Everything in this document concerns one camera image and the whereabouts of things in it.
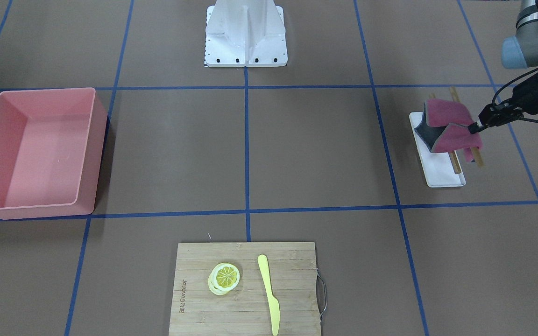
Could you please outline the pink and grey cloth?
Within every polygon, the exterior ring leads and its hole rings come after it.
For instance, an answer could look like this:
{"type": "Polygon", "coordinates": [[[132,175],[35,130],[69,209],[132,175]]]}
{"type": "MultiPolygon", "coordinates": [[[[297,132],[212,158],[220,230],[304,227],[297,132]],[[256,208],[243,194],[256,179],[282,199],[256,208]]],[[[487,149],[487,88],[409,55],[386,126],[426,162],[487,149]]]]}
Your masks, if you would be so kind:
{"type": "Polygon", "coordinates": [[[475,161],[472,149],[480,150],[483,142],[478,133],[471,134],[469,126],[474,121],[468,108],[441,98],[424,102],[421,120],[414,128],[431,153],[448,153],[463,150],[467,162],[475,161]]]}

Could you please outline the wooden rack bar outer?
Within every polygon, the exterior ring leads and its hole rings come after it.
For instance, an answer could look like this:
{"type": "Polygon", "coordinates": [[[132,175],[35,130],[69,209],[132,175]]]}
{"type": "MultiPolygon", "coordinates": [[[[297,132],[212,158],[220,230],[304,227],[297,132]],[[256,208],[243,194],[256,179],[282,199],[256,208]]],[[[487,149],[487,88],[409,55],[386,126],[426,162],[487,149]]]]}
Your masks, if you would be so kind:
{"type": "MultiPolygon", "coordinates": [[[[452,97],[452,100],[454,102],[458,102],[460,103],[460,98],[458,96],[458,93],[457,93],[457,90],[454,86],[450,86],[449,88],[450,90],[450,94],[451,94],[451,97],[452,97]]],[[[473,158],[474,158],[474,162],[477,164],[477,166],[479,168],[482,168],[485,166],[485,162],[482,158],[482,155],[481,155],[481,152],[480,152],[480,149],[478,147],[471,147],[470,148],[470,151],[473,155],[473,158]]]]}

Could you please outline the bamboo cutting board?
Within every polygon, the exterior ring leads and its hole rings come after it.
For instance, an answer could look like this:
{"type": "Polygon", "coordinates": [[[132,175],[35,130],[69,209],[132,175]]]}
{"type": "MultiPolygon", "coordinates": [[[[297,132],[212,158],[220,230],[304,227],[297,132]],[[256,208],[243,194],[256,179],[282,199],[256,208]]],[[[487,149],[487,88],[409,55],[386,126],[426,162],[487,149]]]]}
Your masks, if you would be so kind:
{"type": "Polygon", "coordinates": [[[171,336],[271,336],[267,296],[257,257],[269,260],[281,310],[280,336],[320,336],[319,278],[313,242],[179,243],[171,300],[171,336]],[[241,280],[226,295],[212,294],[208,277],[222,262],[241,280]]]}

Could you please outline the yellow plastic knife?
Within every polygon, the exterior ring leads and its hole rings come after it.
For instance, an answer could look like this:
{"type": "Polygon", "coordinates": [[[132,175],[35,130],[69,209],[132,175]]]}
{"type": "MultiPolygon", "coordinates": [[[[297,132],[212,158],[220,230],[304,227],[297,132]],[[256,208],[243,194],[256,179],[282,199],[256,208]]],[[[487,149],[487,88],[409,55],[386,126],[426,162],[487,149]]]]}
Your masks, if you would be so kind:
{"type": "Polygon", "coordinates": [[[269,306],[271,334],[272,336],[277,336],[281,325],[281,310],[278,299],[273,294],[269,260],[265,254],[260,254],[257,257],[257,263],[260,269],[263,287],[265,289],[269,306]]]}

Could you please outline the pink plastic bin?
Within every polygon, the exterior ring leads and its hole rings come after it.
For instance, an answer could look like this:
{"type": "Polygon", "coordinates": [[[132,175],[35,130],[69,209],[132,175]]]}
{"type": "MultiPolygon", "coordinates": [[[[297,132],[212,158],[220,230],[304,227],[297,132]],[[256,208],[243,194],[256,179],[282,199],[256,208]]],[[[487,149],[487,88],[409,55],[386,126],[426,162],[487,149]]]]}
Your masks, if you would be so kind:
{"type": "Polygon", "coordinates": [[[107,110],[92,87],[0,93],[0,219],[95,207],[107,110]]]}

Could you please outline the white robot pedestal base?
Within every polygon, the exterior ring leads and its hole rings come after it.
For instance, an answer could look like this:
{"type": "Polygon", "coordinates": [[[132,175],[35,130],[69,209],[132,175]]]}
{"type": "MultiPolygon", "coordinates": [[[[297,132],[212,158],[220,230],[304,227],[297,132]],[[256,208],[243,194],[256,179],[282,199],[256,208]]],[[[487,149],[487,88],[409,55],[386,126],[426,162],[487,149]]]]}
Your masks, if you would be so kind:
{"type": "Polygon", "coordinates": [[[284,11],[273,0],[218,0],[207,7],[205,18],[205,66],[288,64],[284,11]]]}

